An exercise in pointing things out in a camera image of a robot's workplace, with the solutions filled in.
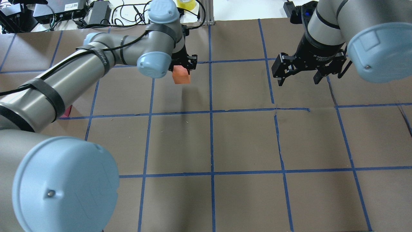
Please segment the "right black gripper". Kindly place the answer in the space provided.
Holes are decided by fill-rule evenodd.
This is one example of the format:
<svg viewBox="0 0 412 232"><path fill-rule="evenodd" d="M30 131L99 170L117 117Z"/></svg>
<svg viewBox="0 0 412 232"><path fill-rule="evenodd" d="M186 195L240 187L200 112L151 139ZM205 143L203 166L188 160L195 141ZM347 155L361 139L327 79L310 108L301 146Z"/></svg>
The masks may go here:
<svg viewBox="0 0 412 232"><path fill-rule="evenodd" d="M330 74L341 73L346 62L342 50L343 44L328 45L316 41L309 34L303 34L294 55L280 53L272 65L272 76L282 86L287 77L296 75L301 70L315 70L314 84L318 85L322 78Z"/></svg>

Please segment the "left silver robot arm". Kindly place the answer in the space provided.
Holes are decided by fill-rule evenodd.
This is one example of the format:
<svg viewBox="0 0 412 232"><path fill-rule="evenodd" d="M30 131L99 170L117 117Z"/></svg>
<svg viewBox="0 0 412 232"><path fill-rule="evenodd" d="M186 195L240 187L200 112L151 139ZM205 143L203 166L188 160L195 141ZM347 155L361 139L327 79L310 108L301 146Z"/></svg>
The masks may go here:
<svg viewBox="0 0 412 232"><path fill-rule="evenodd" d="M197 66L172 0L153 0L142 35L90 33L46 72L1 96L1 231L101 232L117 204L112 154L84 139L41 132L115 65L150 78Z"/></svg>

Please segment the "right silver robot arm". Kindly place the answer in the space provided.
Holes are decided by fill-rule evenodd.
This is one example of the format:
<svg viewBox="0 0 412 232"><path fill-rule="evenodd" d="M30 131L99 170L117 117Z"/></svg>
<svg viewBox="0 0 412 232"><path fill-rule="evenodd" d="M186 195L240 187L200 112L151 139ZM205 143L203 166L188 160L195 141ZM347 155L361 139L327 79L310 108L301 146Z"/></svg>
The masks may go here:
<svg viewBox="0 0 412 232"><path fill-rule="evenodd" d="M293 55L280 53L272 75L282 86L287 77L314 71L314 83L350 65L372 83L411 76L410 0L319 0L284 10L292 24L302 24L304 34Z"/></svg>

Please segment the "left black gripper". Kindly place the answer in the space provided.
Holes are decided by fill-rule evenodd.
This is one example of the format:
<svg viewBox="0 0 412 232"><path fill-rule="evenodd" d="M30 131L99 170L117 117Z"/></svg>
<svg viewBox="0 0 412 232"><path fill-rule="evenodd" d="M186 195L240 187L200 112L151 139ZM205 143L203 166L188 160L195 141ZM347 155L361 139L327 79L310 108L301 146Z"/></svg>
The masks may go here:
<svg viewBox="0 0 412 232"><path fill-rule="evenodd" d="M195 70L197 67L197 54L189 55L186 49L186 36L189 35L189 29L186 25L182 27L182 38L178 41L175 50L171 56L170 70L175 66L182 66L187 70Z"/></svg>

